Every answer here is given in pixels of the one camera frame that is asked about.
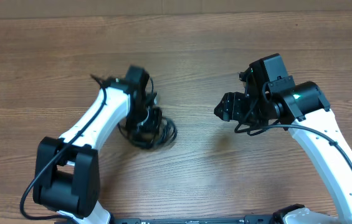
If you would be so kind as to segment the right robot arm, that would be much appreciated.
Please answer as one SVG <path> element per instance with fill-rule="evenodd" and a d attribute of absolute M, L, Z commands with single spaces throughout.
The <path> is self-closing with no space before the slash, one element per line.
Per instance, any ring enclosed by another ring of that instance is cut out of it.
<path fill-rule="evenodd" d="M 320 87 L 314 82 L 297 85 L 280 54 L 252 62 L 239 79 L 244 92 L 225 93 L 214 114 L 237 121 L 235 133 L 288 131 L 315 166 L 338 214 L 313 212 L 297 203 L 274 212 L 269 223 L 352 223 L 352 150 Z"/>

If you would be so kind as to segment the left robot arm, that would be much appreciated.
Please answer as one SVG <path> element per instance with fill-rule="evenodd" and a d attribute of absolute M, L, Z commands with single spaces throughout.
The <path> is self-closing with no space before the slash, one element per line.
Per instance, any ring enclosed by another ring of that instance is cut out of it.
<path fill-rule="evenodd" d="M 58 223 L 112 223 L 98 201 L 98 154 L 114 129 L 142 149 L 162 144 L 167 133 L 156 92 L 146 91 L 153 81 L 144 68 L 132 65 L 124 78 L 93 79 L 100 88 L 96 100 L 68 131 L 39 143 L 35 177 L 26 190 L 55 212 Z"/>

